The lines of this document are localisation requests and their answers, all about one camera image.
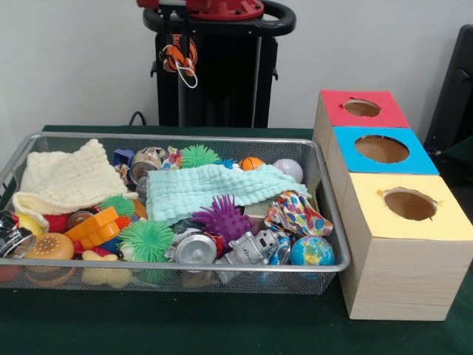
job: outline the mint green muslin cloth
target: mint green muslin cloth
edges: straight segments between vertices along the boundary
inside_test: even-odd
[[[234,195],[237,206],[248,206],[291,190],[308,197],[305,185],[296,183],[274,166],[242,172],[209,164],[192,169],[150,171],[146,184],[149,219],[170,226],[210,207],[215,196]]]

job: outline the green table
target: green table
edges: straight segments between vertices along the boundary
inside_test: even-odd
[[[48,131],[311,138],[309,129],[46,126]],[[352,321],[320,297],[0,290],[6,354],[473,354],[473,274],[445,322]]]

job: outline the silver robot toy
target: silver robot toy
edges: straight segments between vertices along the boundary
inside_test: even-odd
[[[268,264],[269,258],[279,245],[278,235],[271,231],[260,231],[256,236],[250,231],[228,245],[233,249],[218,259],[216,264]],[[218,271],[220,282],[229,283],[240,274],[238,271]]]

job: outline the red box lid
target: red box lid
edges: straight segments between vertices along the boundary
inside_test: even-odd
[[[322,90],[321,95],[332,126],[410,127],[390,92]]]

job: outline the wire mesh basket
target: wire mesh basket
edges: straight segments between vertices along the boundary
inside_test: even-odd
[[[312,141],[272,138],[214,138],[165,135],[120,135],[41,132],[22,142],[0,173],[2,209],[13,210],[11,196],[19,189],[30,152],[75,152],[97,138],[109,161],[116,149],[138,151],[147,146],[178,149],[203,143],[222,159],[258,156],[267,163],[281,158],[297,161],[304,183],[314,198],[324,197],[333,233],[326,239],[333,247],[333,266],[191,265],[182,263],[133,263],[84,260],[32,260],[0,258],[0,288],[54,288],[65,290],[203,291],[265,294],[322,294],[336,272],[350,264],[350,251],[333,196],[321,150]],[[222,284],[219,273],[231,275]]]

